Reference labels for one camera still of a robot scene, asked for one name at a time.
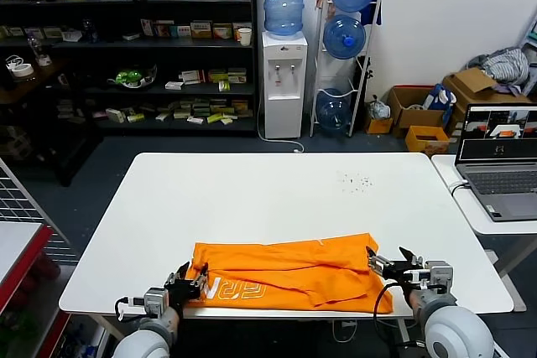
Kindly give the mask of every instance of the orange cloth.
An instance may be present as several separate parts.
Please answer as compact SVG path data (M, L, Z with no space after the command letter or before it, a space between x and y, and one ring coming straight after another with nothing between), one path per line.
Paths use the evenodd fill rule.
M369 234L275 245L196 243L188 278L209 263L205 298L190 306L372 313L383 288L368 267ZM393 311L384 295L378 312Z

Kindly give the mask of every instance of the water jug rack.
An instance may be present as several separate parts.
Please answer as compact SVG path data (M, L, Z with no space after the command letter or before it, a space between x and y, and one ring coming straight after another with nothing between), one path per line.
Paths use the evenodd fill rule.
M360 82L357 88L355 88L352 84L351 77L347 77L347 82L349 85L350 90L347 92L344 92L343 89L341 89L342 95L340 96L332 96L328 94L323 88L322 88L322 82L327 81L329 79L341 79L341 77L335 76L335 75L325 75L323 74L323 70L326 68L326 58L332 58L328 52L326 52L325 45L323 44L323 34L325 32L325 24L326 24L326 18L329 15L329 10L333 7L332 0L317 0L317 4L315 6L317 10L317 30L316 30L316 37L317 37L317 49L315 53L315 84L313 87L313 102L311 107L311 121L310 121L310 137L313 136L315 125L318 123L316 116L315 116L315 107L317 103L317 96L319 95L319 92L324 92L328 96L332 96L334 98L343 98L350 96L353 92L356 92L356 97L354 101L354 105L351 106L352 109L352 119L351 123L348 128L347 136L352 136L352 131L354 129L354 122L356 120L357 110L358 110L358 103L360 100L360 95L363 88L363 83L366 80L366 71L369 64L369 61L371 59L370 55L370 45L373 42L374 39L374 33L375 28L377 27L377 18L378 18L378 12L380 10L380 4L382 0L376 0L375 2L371 2L371 4L375 5L375 11L373 15L373 23L369 24L365 27L367 32L366 37L366 44L362 49L362 52L358 54L354 59L360 66L362 73L360 75ZM359 58L364 56L363 65L360 64Z

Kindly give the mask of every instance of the wire mesh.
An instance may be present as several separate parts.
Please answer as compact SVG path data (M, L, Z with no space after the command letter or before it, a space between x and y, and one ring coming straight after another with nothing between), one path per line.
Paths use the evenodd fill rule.
M44 252L62 265L76 265L80 260L80 255L72 248L64 234L1 159L0 221L44 224L53 231Z

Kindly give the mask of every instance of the wall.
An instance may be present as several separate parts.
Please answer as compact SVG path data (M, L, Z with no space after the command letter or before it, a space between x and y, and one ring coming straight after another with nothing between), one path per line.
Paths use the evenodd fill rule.
M310 44L315 37L314 4L305 0L303 14ZM537 0L383 0L369 98L384 95L395 84L436 83L477 54L518 43L536 6ZM258 10L263 25L263 0L258 0ZM310 58L310 86L312 65Z

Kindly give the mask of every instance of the laptop keyboard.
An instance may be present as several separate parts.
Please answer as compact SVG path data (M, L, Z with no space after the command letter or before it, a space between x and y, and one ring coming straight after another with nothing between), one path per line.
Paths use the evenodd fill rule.
M537 171L480 172L467 175L482 195L537 192Z

